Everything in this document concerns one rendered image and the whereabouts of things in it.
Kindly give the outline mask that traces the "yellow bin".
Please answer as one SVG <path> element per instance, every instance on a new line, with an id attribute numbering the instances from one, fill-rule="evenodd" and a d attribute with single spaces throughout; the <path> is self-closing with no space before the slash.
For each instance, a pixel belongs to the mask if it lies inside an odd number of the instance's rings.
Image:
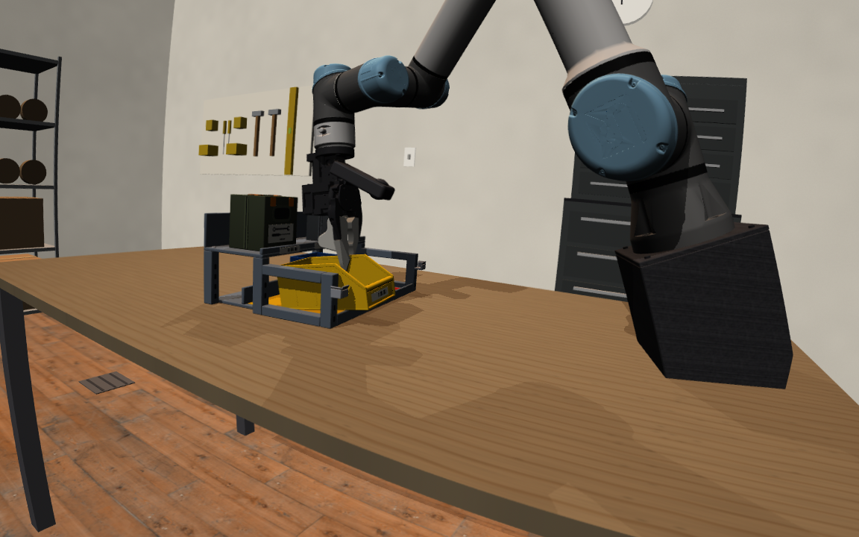
<path id="1" fill-rule="evenodd" d="M 391 272 L 386 271 L 367 254 L 349 255 L 347 271 L 338 256 L 308 257 L 282 264 L 311 271 L 339 273 L 339 288 L 349 285 L 348 296 L 338 299 L 337 310 L 370 310 L 392 297 Z M 309 264 L 309 265 L 308 265 Z M 361 283 L 360 283 L 361 282 Z M 319 310 L 321 284 L 287 278 L 277 278 L 282 307 L 296 310 Z"/>

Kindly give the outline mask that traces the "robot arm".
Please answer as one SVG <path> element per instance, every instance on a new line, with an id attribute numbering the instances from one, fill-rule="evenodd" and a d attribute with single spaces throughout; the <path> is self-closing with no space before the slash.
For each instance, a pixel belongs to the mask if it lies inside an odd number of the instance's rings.
<path id="1" fill-rule="evenodd" d="M 371 107 L 441 106 L 447 78 L 495 2 L 444 0 L 406 67 L 391 55 L 353 69 L 319 66 L 314 149 L 355 148 L 354 113 Z M 707 174 L 681 83 L 661 75 L 653 54 L 633 44 L 614 3 L 534 3 L 568 72 L 562 94 L 570 145 L 592 172 L 629 188 L 634 254 L 690 247 L 735 229 Z"/>

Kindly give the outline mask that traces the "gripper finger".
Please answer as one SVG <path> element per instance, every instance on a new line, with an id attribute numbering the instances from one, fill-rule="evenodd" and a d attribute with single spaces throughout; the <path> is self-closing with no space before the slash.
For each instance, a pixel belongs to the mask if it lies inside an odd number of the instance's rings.
<path id="1" fill-rule="evenodd" d="M 355 212 L 355 216 L 345 217 L 347 219 L 347 241 L 349 244 L 349 255 L 355 255 L 358 241 L 362 229 L 362 202 L 360 210 Z"/>
<path id="2" fill-rule="evenodd" d="M 339 205 L 338 193 L 336 198 L 331 198 L 328 207 L 327 231 L 319 236 L 319 247 L 336 251 L 340 266 L 347 271 L 349 266 L 349 244 L 347 241 L 347 219 L 343 216 L 343 210 Z"/>

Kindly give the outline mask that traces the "blue bin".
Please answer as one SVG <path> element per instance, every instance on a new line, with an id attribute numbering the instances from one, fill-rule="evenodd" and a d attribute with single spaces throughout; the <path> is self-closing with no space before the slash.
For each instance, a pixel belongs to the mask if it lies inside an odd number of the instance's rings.
<path id="1" fill-rule="evenodd" d="M 337 256 L 337 254 L 321 254 L 321 252 L 315 252 L 314 254 L 301 254 L 301 255 L 297 255 L 297 256 L 291 256 L 290 262 L 293 262 L 296 260 L 301 260 L 301 259 L 304 259 L 307 257 L 325 257 L 325 256 Z M 303 258 L 301 258 L 301 257 L 303 257 Z"/>

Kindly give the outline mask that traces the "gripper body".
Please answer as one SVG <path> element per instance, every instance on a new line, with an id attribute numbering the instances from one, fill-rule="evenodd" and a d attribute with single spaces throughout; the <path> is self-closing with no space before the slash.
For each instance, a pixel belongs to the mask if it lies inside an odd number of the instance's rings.
<path id="1" fill-rule="evenodd" d="M 354 148 L 347 146 L 318 148 L 315 153 L 306 156 L 306 161 L 312 163 L 312 184 L 301 186 L 303 214 L 328 216 L 330 199 L 336 198 L 338 193 L 343 215 L 355 216 L 361 205 L 360 189 L 330 173 L 334 162 L 346 163 L 345 160 L 352 157 L 355 157 Z"/>

